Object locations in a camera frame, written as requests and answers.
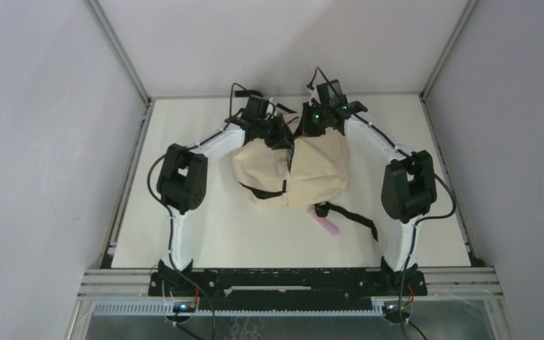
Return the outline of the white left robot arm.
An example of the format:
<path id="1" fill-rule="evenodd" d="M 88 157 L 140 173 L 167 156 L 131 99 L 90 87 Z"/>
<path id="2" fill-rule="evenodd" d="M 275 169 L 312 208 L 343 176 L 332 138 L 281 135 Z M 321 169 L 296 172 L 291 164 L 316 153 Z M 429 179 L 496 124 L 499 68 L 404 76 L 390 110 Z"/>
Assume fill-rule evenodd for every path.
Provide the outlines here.
<path id="1" fill-rule="evenodd" d="M 156 183 L 151 178 L 155 167 L 149 168 L 147 189 L 168 211 L 171 223 L 168 249 L 158 272 L 174 294 L 185 295 L 193 286 L 191 224 L 206 196 L 210 166 L 254 140 L 262 140 L 269 149 L 290 149 L 293 145 L 276 106 L 267 98 L 250 95 L 245 107 L 226 118 L 212 135 L 189 146 L 169 145 L 154 162 L 161 167 Z"/>

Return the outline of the pink highlighter pen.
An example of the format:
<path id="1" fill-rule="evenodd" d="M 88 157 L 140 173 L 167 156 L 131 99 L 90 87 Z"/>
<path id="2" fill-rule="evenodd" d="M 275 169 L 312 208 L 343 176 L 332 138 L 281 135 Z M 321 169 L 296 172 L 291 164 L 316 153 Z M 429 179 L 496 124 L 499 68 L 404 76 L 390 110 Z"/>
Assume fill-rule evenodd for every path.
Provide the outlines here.
<path id="1" fill-rule="evenodd" d="M 320 217 L 314 208 L 310 208 L 308 211 L 309 216 L 321 227 L 323 227 L 331 236 L 336 237 L 340 234 L 340 230 L 332 222 L 325 217 Z"/>

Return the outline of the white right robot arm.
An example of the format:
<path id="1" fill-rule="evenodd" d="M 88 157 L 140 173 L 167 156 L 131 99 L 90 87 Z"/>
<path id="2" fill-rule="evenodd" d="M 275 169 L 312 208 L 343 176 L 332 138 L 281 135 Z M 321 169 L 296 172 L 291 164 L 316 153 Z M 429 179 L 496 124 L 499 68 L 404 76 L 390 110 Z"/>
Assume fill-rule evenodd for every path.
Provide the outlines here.
<path id="1" fill-rule="evenodd" d="M 297 133 L 318 137 L 331 130 L 356 142 L 384 166 L 380 202 L 394 224 L 381 258 L 388 268 L 381 275 L 385 292 L 398 295 L 409 285 L 407 270 L 415 265 L 419 225 L 431 220 L 431 206 L 437 200 L 434 161 L 426 150 L 415 151 L 383 131 L 362 115 L 367 108 L 360 101 L 348 101 L 338 80 L 308 84 L 310 99 L 302 106 Z"/>

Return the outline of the beige canvas backpack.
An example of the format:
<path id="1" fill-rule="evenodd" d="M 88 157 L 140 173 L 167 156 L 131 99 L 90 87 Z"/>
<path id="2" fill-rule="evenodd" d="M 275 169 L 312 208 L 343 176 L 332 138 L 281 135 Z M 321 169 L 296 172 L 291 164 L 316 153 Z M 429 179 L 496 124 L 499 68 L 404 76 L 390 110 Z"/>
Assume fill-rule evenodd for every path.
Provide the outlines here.
<path id="1" fill-rule="evenodd" d="M 374 222 L 331 201 L 349 186 L 349 146 L 335 130 L 319 137 L 297 133 L 302 114 L 295 115 L 296 127 L 286 120 L 293 133 L 292 149 L 272 150 L 262 140 L 254 140 L 231 152 L 238 184 L 252 202 L 267 208 L 314 208 L 320 217 L 333 210 L 346 219 L 370 229 L 378 238 Z"/>

